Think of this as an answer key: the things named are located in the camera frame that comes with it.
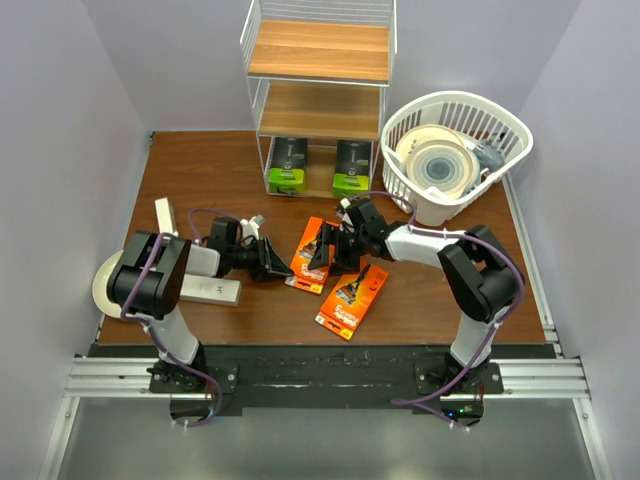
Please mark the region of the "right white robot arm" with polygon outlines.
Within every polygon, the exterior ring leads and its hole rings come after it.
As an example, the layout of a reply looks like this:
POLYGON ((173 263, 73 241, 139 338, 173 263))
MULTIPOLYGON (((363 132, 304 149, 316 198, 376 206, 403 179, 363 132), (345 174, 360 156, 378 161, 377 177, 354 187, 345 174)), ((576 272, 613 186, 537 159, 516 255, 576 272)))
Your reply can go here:
POLYGON ((525 292, 524 275, 493 232, 484 225, 447 232, 389 223, 368 198, 343 200, 338 215, 339 225, 320 227, 309 267, 351 273, 369 255, 442 270, 461 318, 435 380, 469 392, 481 380, 498 329, 525 292))

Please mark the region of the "orange razor box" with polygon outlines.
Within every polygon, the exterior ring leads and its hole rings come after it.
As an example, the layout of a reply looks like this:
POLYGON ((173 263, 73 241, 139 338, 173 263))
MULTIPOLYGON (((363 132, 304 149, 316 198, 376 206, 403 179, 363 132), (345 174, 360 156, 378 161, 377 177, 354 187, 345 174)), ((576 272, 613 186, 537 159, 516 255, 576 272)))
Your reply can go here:
POLYGON ((311 269, 309 264, 316 253, 317 237, 324 223, 325 221, 319 217, 309 218, 295 254, 290 262, 290 269, 293 275, 285 279, 287 286, 315 295, 322 293, 324 285, 329 278, 329 267, 334 258, 335 246, 328 246, 329 264, 327 266, 319 269, 311 269))
POLYGON ((360 270, 342 275, 326 297, 315 322, 350 341, 388 279, 378 266, 361 261, 360 270))

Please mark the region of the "black green razor box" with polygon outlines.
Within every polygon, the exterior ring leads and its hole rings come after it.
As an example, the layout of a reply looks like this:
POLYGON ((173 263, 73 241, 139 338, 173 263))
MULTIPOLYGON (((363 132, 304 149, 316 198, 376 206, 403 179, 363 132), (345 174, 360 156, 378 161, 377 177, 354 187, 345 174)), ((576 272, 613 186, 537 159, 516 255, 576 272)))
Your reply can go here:
POLYGON ((371 147, 370 142, 338 141, 332 181, 334 198, 358 195, 369 190, 371 147))
POLYGON ((304 194, 307 158, 307 138, 274 137, 267 174, 269 191, 286 195, 304 194))

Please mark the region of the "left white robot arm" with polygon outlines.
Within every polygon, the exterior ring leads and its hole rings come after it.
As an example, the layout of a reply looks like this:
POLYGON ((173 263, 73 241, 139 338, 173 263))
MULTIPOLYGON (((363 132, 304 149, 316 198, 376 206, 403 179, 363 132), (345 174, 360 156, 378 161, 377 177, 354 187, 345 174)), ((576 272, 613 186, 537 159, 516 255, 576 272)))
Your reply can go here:
POLYGON ((126 244, 106 281, 107 299, 125 322, 139 323, 158 350, 150 373, 185 392, 212 381, 204 347, 191 333, 179 309, 187 274, 222 278, 245 270, 255 282, 293 274, 268 238, 259 234, 262 218, 217 217, 203 246, 170 233, 137 231, 126 244))

